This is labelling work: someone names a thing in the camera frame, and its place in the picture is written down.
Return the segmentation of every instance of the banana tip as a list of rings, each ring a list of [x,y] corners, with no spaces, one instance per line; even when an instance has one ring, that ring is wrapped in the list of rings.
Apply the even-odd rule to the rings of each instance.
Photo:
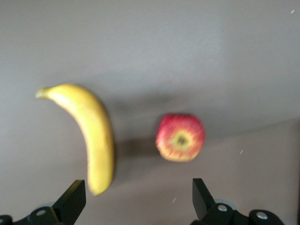
[[[46,99],[48,96],[48,90],[49,90],[48,87],[41,88],[36,92],[36,98]]]

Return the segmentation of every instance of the red apple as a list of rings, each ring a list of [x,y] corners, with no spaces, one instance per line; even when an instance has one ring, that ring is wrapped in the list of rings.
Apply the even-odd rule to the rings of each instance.
[[[159,124],[156,147],[167,160],[188,162],[201,151],[204,140],[204,126],[196,116],[169,113]]]

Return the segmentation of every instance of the yellow banana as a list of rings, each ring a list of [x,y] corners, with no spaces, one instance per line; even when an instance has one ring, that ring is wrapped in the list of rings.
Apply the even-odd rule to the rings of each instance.
[[[94,196],[102,194],[114,171],[113,134],[102,104],[87,89],[68,83],[42,88],[36,98],[54,101],[76,120],[86,143],[89,189]]]

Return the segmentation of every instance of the apple bottom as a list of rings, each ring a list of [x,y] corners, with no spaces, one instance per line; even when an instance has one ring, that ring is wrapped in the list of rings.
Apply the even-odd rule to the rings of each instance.
[[[197,150],[171,150],[171,149],[166,149],[165,147],[161,147],[159,151],[160,155],[169,161],[173,162],[189,162],[192,161],[201,151],[201,148],[203,146],[203,142],[200,142],[197,144]]]

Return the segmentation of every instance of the screw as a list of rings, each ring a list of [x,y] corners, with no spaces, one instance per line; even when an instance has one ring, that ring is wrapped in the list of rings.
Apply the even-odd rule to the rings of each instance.
[[[36,213],[37,216],[41,216],[46,213],[46,210],[40,210]]]
[[[220,210],[221,212],[226,212],[226,211],[228,210],[227,207],[224,206],[224,205],[219,205],[219,206],[217,207],[217,209]]]
[[[268,219],[267,214],[265,214],[264,212],[257,212],[256,216],[260,219]]]

